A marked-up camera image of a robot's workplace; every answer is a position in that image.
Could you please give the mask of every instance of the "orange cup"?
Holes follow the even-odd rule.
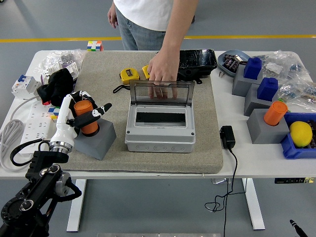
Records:
[[[92,111],[93,106],[90,101],[81,100],[75,103],[74,109],[75,109],[76,115],[79,116],[88,111]],[[98,130],[98,123],[96,121],[81,128],[81,131],[85,136],[93,136],[97,130]]]
[[[276,126],[281,121],[287,110],[287,105],[284,102],[274,101],[264,115],[263,120],[270,126]]]

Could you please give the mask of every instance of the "gray block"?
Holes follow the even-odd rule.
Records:
[[[277,144],[289,133],[284,117],[276,126],[267,125],[263,120],[267,111],[268,109],[254,109],[247,121],[253,144]]]
[[[99,132],[93,137],[86,137],[80,131],[75,138],[75,149],[88,156],[103,160],[117,135],[113,123],[104,119],[99,119]]]
[[[262,70],[260,71],[258,78],[256,80],[244,78],[243,77],[243,70],[245,69],[245,67],[246,67],[246,65],[239,65],[238,66],[237,72],[236,72],[234,80],[233,80],[233,89],[232,89],[233,95],[245,97],[252,84],[260,85],[260,83],[263,80]]]
[[[245,97],[243,115],[250,116],[254,109],[268,109],[271,106],[272,102],[278,99],[277,93],[272,98],[272,101],[258,99],[258,88],[259,85],[257,84],[252,84],[250,86],[250,89],[248,90],[248,93]]]

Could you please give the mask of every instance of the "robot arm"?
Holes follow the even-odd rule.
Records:
[[[76,116],[74,105],[81,100],[89,100],[92,103],[94,110],[80,116]],[[92,97],[85,91],[77,91],[66,95],[60,107],[57,119],[57,131],[50,140],[50,149],[63,153],[71,152],[74,147],[74,139],[78,135],[74,128],[82,128],[94,121],[97,121],[112,104],[108,103],[105,106],[97,108]]]
[[[80,100],[89,100],[93,111],[76,116],[73,107]],[[48,222],[58,202],[73,200],[81,191],[71,182],[70,174],[64,173],[56,163],[67,163],[68,153],[72,151],[75,130],[97,121],[112,105],[100,108],[85,91],[68,94],[61,105],[57,119],[57,131],[49,142],[49,151],[35,151],[30,168],[25,177],[29,180],[14,198],[8,201],[1,211],[4,224],[0,228],[0,237],[47,237]],[[38,139],[21,144],[13,150],[10,159],[16,166],[25,165],[14,162],[13,158],[25,146],[44,141]],[[69,189],[74,194],[67,195]],[[40,209],[51,199],[45,214]]]

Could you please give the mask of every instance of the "jeans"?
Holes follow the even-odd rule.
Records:
[[[165,31],[153,31],[136,25],[116,8],[119,32],[125,50],[156,50],[162,46]]]

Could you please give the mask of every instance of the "gray floor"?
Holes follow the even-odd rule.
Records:
[[[0,3],[0,39],[119,36],[107,23],[111,1],[4,0]],[[316,34],[314,0],[200,0],[196,22],[187,35]],[[9,88],[24,74],[39,50],[86,48],[86,41],[0,43],[0,123],[13,100]],[[122,50],[120,41],[104,41],[105,49]],[[312,79],[316,39],[188,39],[183,49],[294,51]],[[266,225],[253,231],[244,195],[228,200],[226,236],[295,236],[289,219],[315,235],[314,184],[275,185],[254,180]],[[0,180],[0,207],[25,184]],[[241,191],[241,180],[236,180]],[[50,222],[51,236],[96,236],[97,233],[221,233],[224,212],[211,213],[204,203],[222,195],[224,186],[210,180],[90,180],[79,233],[65,233],[70,202],[61,203]]]

